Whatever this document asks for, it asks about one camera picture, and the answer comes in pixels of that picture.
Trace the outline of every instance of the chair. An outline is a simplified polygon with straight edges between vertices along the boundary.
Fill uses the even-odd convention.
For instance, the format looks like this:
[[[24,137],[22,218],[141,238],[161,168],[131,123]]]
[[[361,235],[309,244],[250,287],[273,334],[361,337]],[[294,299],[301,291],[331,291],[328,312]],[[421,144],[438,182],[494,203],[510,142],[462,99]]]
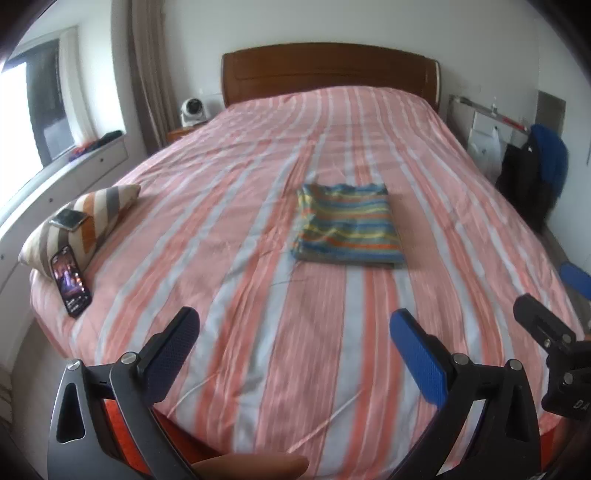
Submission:
[[[591,275],[571,262],[564,262],[558,273],[565,284],[591,301]]]

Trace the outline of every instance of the human hand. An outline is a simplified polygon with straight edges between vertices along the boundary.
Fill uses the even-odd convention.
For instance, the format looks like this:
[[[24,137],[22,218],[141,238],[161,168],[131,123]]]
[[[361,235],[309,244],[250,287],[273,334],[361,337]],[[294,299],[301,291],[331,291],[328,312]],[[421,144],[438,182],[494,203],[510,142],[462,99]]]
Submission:
[[[292,453],[233,453],[192,465],[204,480],[296,480],[310,462]]]

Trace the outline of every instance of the bed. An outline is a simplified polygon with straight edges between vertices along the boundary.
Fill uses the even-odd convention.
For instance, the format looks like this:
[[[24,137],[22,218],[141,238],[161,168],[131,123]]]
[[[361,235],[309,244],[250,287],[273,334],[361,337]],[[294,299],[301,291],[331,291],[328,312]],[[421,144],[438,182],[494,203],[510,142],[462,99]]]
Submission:
[[[551,430],[545,356],[513,302],[529,292],[583,332],[539,241],[436,114],[437,62],[260,47],[224,56],[223,92],[228,108],[208,126],[121,180],[142,193],[86,271],[94,301],[80,319],[32,274],[33,308],[63,353],[112,362],[194,307],[202,331],[161,413],[219,452],[297,452],[310,477],[371,479],[435,413],[388,336],[405,307],[474,362],[520,359]],[[295,262],[296,190],[308,181],[385,183],[406,266]]]

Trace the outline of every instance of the screw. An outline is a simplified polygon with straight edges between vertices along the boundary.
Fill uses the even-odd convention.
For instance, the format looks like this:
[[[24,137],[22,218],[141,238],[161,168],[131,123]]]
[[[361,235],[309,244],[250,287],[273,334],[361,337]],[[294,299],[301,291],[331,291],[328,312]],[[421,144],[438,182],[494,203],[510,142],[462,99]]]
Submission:
[[[135,352],[127,352],[121,356],[121,363],[125,365],[129,365],[135,362],[135,359],[138,357],[137,353]]]
[[[458,365],[467,365],[470,359],[467,355],[464,355],[463,353],[454,353],[453,361]]]
[[[513,369],[513,370],[521,370],[523,368],[523,365],[521,364],[521,362],[519,360],[516,360],[515,358],[512,358],[511,360],[509,360],[509,366]]]
[[[68,364],[66,365],[66,368],[70,371],[74,371],[80,366],[80,363],[81,363],[80,360],[75,358],[74,360],[70,360],[68,362]]]

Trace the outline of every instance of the plastic bag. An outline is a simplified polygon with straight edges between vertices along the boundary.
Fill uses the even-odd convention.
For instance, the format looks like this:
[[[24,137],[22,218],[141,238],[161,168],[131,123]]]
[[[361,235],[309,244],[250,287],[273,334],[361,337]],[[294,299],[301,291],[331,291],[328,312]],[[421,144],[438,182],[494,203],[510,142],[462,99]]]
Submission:
[[[503,162],[503,147],[499,130],[495,127],[492,135],[483,134],[477,130],[472,130],[468,141],[468,154],[474,160],[478,170],[489,180],[496,182],[501,174]]]

